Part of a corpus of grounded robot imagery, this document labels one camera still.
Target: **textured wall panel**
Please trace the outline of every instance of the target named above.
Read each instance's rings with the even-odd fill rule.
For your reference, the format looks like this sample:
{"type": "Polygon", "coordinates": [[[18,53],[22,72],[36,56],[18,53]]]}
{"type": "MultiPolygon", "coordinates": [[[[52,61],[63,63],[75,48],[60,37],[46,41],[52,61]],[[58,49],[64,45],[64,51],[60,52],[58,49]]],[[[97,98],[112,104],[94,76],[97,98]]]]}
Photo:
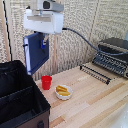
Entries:
{"type": "Polygon", "coordinates": [[[128,0],[100,0],[91,41],[110,37],[125,39],[127,30],[128,0]]]}
{"type": "MultiPolygon", "coordinates": [[[[97,0],[64,0],[64,27],[72,28],[89,40],[97,0]]],[[[58,72],[87,62],[88,45],[70,31],[63,31],[58,51],[58,72]]]]}
{"type": "MultiPolygon", "coordinates": [[[[30,0],[10,0],[11,16],[13,21],[14,44],[16,51],[16,59],[25,63],[23,51],[23,37],[30,35],[33,31],[25,30],[23,27],[24,12],[30,0]]],[[[42,75],[52,75],[52,58],[53,58],[53,40],[54,36],[50,36],[50,59],[33,75],[34,80],[38,80],[42,75]]]]}
{"type": "Polygon", "coordinates": [[[7,62],[7,51],[5,48],[5,40],[3,35],[3,26],[0,15],[0,63],[7,62]]]}

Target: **black box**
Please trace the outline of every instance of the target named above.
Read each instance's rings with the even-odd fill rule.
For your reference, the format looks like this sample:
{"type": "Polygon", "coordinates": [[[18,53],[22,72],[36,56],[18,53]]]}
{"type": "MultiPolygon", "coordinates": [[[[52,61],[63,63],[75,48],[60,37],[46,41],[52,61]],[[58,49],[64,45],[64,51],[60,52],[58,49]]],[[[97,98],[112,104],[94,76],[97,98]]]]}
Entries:
{"type": "Polygon", "coordinates": [[[0,64],[0,128],[49,128],[50,105],[19,61],[0,64]]]}

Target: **plastic cup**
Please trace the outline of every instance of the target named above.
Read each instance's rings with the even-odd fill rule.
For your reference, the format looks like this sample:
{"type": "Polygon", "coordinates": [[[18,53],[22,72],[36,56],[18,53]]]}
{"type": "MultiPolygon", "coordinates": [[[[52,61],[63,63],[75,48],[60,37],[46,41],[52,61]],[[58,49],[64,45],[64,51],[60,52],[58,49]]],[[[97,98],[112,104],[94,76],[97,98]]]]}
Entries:
{"type": "Polygon", "coordinates": [[[44,90],[49,90],[50,86],[51,86],[52,77],[51,76],[42,76],[41,81],[42,81],[42,88],[44,90]]]}

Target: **electrical cord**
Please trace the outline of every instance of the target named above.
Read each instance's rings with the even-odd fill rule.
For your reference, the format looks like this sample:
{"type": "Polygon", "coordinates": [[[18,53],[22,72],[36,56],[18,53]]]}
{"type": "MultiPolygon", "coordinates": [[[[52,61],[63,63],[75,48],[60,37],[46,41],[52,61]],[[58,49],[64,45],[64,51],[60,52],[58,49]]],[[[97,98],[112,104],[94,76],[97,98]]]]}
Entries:
{"type": "Polygon", "coordinates": [[[99,49],[97,49],[95,46],[93,46],[88,40],[86,40],[79,32],[73,30],[73,29],[70,29],[70,28],[63,28],[63,30],[70,30],[74,33],[76,33],[77,35],[79,35],[84,41],[86,41],[88,43],[88,45],[90,45],[93,49],[95,49],[96,51],[98,52],[101,52],[103,54],[106,54],[106,55],[109,55],[109,56],[119,56],[119,55],[124,55],[124,54],[128,54],[128,51],[127,52],[123,52],[123,53],[118,53],[118,54],[111,54],[111,53],[106,53],[106,52],[103,52],[99,49]]]}

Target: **wooden countertop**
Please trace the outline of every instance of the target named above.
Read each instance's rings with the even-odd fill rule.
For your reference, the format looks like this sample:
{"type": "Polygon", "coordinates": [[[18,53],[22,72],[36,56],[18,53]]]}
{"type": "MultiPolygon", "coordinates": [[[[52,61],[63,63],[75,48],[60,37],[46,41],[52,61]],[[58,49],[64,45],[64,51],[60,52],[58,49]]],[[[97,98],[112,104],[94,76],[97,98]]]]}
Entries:
{"type": "Polygon", "coordinates": [[[116,75],[106,85],[76,67],[52,78],[48,91],[42,89],[41,81],[36,82],[51,105],[50,128],[110,128],[128,102],[128,81],[116,75]],[[73,89],[71,99],[56,97],[58,85],[73,89]]]}

